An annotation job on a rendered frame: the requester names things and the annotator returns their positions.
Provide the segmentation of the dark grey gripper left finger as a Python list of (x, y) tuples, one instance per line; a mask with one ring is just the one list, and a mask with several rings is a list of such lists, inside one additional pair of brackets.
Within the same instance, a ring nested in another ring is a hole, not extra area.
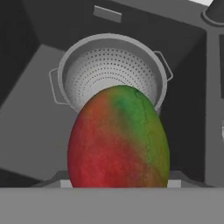
[(72, 184), (68, 175), (68, 171), (58, 171), (51, 179), (38, 183), (33, 187), (72, 188)]

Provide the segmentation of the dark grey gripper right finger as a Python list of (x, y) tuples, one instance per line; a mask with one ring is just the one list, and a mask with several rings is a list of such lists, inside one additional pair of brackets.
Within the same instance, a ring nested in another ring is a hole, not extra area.
[(189, 179), (181, 171), (171, 171), (168, 180), (168, 188), (188, 188), (188, 187), (204, 187), (205, 185)]

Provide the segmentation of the grey kitchen sink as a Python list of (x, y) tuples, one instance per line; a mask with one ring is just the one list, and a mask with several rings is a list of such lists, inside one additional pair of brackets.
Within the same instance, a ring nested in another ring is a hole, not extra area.
[(173, 78), (157, 113), (171, 170), (224, 186), (224, 31), (111, 0), (0, 0), (0, 174), (28, 186), (67, 170), (79, 112), (54, 101), (49, 72), (71, 46), (100, 33), (164, 55)]

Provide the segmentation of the grey metal colander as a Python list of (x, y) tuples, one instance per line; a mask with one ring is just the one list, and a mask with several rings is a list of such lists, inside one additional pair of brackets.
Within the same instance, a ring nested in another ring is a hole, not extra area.
[(80, 112), (105, 88), (138, 89), (160, 110), (173, 78), (164, 55), (140, 41), (114, 33), (88, 36), (72, 45), (49, 72), (54, 101)]

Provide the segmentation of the red and green mango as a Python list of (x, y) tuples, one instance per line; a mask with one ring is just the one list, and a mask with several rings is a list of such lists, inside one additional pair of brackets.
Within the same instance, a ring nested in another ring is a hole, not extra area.
[(166, 187), (169, 146), (147, 97), (117, 86), (91, 98), (75, 120), (67, 168), (74, 187)]

